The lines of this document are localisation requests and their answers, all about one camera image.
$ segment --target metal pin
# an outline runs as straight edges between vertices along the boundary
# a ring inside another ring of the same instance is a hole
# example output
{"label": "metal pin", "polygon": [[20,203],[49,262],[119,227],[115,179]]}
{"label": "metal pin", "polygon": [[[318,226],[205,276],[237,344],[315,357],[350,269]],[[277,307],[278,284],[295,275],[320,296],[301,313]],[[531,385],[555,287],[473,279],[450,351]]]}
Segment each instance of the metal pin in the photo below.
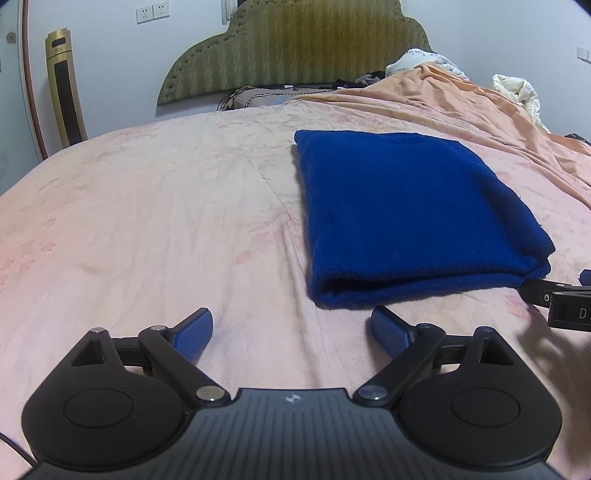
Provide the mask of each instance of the metal pin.
{"label": "metal pin", "polygon": [[215,385],[208,385],[207,387],[201,387],[195,392],[197,398],[203,401],[217,401],[221,400],[226,394],[223,388],[216,387]]}
{"label": "metal pin", "polygon": [[364,385],[357,392],[361,398],[366,400],[381,400],[388,395],[388,390],[379,385]]}

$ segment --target logo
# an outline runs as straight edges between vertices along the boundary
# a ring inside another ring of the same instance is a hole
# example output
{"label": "logo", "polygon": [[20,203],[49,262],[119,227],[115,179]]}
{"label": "logo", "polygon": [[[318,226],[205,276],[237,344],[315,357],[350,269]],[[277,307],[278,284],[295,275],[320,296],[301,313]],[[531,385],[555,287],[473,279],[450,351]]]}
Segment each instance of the logo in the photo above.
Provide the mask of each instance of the logo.
{"label": "logo", "polygon": [[301,397],[295,393],[292,393],[285,397],[285,399],[291,403],[292,405],[298,403],[301,400]]}

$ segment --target circular pad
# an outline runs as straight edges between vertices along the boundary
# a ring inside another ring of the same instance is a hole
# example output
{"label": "circular pad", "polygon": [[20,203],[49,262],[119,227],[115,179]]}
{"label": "circular pad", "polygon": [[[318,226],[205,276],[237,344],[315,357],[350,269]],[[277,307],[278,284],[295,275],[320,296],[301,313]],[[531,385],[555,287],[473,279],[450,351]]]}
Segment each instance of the circular pad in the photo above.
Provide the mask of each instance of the circular pad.
{"label": "circular pad", "polygon": [[519,415],[519,402],[493,388],[472,388],[458,393],[452,411],[461,421],[475,427],[502,427]]}
{"label": "circular pad", "polygon": [[91,388],[68,400],[64,415],[79,427],[101,429],[124,421],[133,408],[134,401],[120,391]]}

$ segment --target bed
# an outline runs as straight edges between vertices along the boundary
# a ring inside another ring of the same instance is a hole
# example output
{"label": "bed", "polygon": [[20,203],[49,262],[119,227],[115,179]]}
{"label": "bed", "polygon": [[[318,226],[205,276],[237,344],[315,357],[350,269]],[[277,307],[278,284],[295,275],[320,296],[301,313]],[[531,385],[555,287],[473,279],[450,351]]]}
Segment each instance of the bed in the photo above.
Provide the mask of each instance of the bed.
{"label": "bed", "polygon": [[[549,279],[591,265],[591,147],[541,133],[500,94],[423,64],[366,89],[113,132],[43,162],[0,197],[0,430],[21,444],[27,398],[91,327],[174,325],[199,307],[215,328],[199,367],[239,387],[346,387],[388,361],[371,308],[307,294],[298,129],[418,132],[460,141],[515,190],[556,245]],[[515,290],[388,307],[449,334],[497,329],[558,401],[549,463],[591,476],[591,336],[551,330]],[[27,464],[0,447],[0,479]]]}

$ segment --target gold tower fan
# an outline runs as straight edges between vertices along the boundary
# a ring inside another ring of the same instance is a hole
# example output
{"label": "gold tower fan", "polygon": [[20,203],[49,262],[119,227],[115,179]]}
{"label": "gold tower fan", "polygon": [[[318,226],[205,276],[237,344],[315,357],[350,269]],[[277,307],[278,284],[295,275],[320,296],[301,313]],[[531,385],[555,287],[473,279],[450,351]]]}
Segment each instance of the gold tower fan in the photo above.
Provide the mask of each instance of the gold tower fan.
{"label": "gold tower fan", "polygon": [[45,39],[47,76],[57,128],[64,148],[88,140],[74,75],[72,39],[67,28],[51,32]]}

